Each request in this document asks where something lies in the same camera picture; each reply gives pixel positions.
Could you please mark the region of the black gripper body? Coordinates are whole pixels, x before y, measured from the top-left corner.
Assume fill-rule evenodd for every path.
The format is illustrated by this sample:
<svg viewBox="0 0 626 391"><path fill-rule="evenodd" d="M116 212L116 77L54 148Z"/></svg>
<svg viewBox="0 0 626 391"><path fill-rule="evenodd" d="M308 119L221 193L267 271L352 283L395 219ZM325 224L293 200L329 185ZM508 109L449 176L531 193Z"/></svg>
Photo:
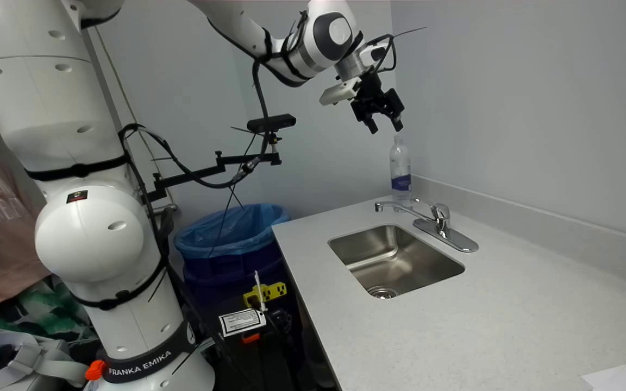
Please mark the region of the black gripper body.
<svg viewBox="0 0 626 391"><path fill-rule="evenodd" d="M366 72L357 82L357 96L352 100L352 111L358 122L372 123L374 113L390 117L394 123L400 122L404 104L395 88L382 88L381 75L375 72Z"/></svg>

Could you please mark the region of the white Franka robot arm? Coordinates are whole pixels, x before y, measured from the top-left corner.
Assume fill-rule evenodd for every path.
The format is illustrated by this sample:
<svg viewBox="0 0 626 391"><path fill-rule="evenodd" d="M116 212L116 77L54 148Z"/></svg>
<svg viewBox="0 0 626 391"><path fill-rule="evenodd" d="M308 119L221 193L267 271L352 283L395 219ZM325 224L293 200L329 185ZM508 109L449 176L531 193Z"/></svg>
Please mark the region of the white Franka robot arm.
<svg viewBox="0 0 626 391"><path fill-rule="evenodd" d="M277 37L246 13L248 0L186 0L228 43L280 82L323 69L325 104L349 101L362 123L385 109L375 52L349 0L306 0ZM94 391L212 391L216 369L166 276L149 200L122 143L84 30L123 0L0 0L0 139L43 193L34 221L39 261L90 315L107 367Z"/></svg>

